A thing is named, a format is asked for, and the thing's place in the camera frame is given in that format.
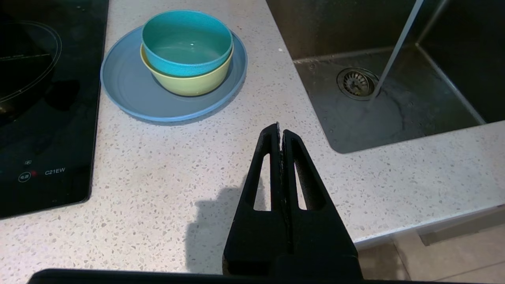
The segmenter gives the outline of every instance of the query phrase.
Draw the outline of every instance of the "stacked bowls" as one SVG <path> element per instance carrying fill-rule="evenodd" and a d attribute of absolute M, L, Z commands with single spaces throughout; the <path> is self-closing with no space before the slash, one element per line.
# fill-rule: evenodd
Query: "stacked bowls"
<path fill-rule="evenodd" d="M 140 56 L 156 80 L 181 96 L 199 96 L 217 88 L 233 55 L 230 30 L 198 11 L 168 11 L 142 29 Z"/>

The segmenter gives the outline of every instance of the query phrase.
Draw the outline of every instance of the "running water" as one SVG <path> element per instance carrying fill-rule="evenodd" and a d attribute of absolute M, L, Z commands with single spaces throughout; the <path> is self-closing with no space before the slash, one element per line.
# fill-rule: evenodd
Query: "running water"
<path fill-rule="evenodd" d="M 384 71 L 382 72 L 382 75 L 380 76 L 379 82 L 375 86 L 374 92 L 372 93 L 372 97 L 370 101 L 368 102 L 367 109 L 370 110 L 372 107 L 375 98 L 380 92 L 380 88 L 382 87 L 382 84 L 384 83 L 384 80 L 386 79 L 387 74 L 389 73 L 389 70 L 391 69 L 391 66 L 393 65 L 394 60 L 396 59 L 396 56 L 398 55 L 398 52 L 400 51 L 401 46 L 403 45 L 403 42 L 405 41 L 405 38 L 407 37 L 407 34 L 409 33 L 410 28 L 412 27 L 412 23 L 416 19 L 417 13 L 419 12 L 419 9 L 421 8 L 421 5 L 423 4 L 424 0 L 416 0 L 414 3 L 414 7 L 412 7 L 412 11 L 407 18 L 407 22 L 405 23 L 405 26 L 403 26 L 403 30 L 401 31 L 400 37 L 398 38 L 398 41 L 396 42 L 396 45 L 394 46 L 393 53 L 391 53 L 391 56 L 389 57 L 389 60 L 387 61 L 386 67 L 384 68 Z"/>

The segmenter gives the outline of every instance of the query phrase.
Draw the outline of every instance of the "green bowl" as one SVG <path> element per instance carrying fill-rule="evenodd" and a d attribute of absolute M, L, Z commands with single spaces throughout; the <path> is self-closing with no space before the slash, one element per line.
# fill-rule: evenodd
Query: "green bowl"
<path fill-rule="evenodd" d="M 217 88 L 226 77 L 230 67 L 233 46 L 226 61 L 214 71 L 196 77 L 176 77 L 164 74 L 147 60 L 144 45 L 140 46 L 140 57 L 144 65 L 166 90 L 185 97 L 199 96 Z"/>

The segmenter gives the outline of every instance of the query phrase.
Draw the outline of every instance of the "white quartz countertop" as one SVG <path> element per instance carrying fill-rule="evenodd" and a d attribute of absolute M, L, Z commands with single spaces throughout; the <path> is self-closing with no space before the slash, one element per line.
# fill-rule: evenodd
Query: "white quartz countertop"
<path fill-rule="evenodd" d="M 304 140 L 355 242 L 505 203 L 505 122 L 332 150 L 263 0 L 111 0 L 106 49 L 172 9 L 214 15 L 242 39 L 242 90 L 176 126 L 134 120 L 102 93 L 91 199 L 1 220 L 1 283 L 52 267 L 221 273 L 258 135 L 276 121 Z"/>

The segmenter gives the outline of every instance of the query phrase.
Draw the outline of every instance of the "water in bowl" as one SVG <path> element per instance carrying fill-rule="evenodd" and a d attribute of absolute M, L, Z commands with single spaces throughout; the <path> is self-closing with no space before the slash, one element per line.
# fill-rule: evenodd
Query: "water in bowl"
<path fill-rule="evenodd" d="M 192 31 L 161 37 L 152 49 L 158 56 L 182 64 L 200 64 L 221 57 L 227 50 L 226 38 L 208 32 Z"/>

